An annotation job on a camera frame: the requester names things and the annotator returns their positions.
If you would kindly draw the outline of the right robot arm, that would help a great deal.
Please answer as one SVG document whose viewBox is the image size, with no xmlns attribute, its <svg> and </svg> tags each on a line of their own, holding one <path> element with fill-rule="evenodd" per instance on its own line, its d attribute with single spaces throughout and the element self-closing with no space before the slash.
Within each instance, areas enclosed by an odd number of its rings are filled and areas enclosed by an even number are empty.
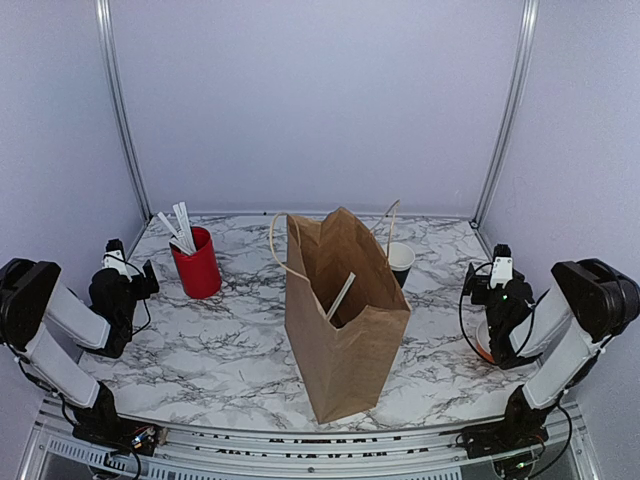
<svg viewBox="0 0 640 480">
<path fill-rule="evenodd" d="M 547 439 L 544 424 L 565 392 L 639 316 L 638 283 L 599 259 L 556 263 L 551 287 L 540 298 L 510 256 L 495 256 L 489 268 L 483 274 L 469 267 L 461 291 L 485 309 L 487 362 L 502 370 L 542 365 L 509 396 L 501 420 L 462 431 L 471 458 Z"/>
</svg>

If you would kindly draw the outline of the brown paper bag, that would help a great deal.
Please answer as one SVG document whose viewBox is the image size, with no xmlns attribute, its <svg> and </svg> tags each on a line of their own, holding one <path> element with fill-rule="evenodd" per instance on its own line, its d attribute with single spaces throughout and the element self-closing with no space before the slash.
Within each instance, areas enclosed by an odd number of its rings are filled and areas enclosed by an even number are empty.
<svg viewBox="0 0 640 480">
<path fill-rule="evenodd" d="M 373 232 L 340 207 L 323 220 L 284 214 L 285 330 L 318 423 L 374 408 L 411 307 Z M 326 314 L 350 272 L 356 278 Z"/>
</svg>

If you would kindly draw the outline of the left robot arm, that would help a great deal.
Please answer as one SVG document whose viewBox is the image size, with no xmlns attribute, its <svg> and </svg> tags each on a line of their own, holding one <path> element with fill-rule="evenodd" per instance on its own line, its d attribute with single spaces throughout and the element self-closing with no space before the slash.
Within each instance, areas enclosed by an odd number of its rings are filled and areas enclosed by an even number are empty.
<svg viewBox="0 0 640 480">
<path fill-rule="evenodd" d="M 84 371 L 53 335 L 58 330 L 94 355 L 117 359 L 138 330 L 134 317 L 159 285 L 151 264 L 118 259 L 91 280 L 85 304 L 61 280 L 54 262 L 15 258 L 1 269 L 1 342 L 28 365 L 26 376 L 55 393 L 75 437 L 150 456 L 160 426 L 122 417 L 105 382 Z"/>
</svg>

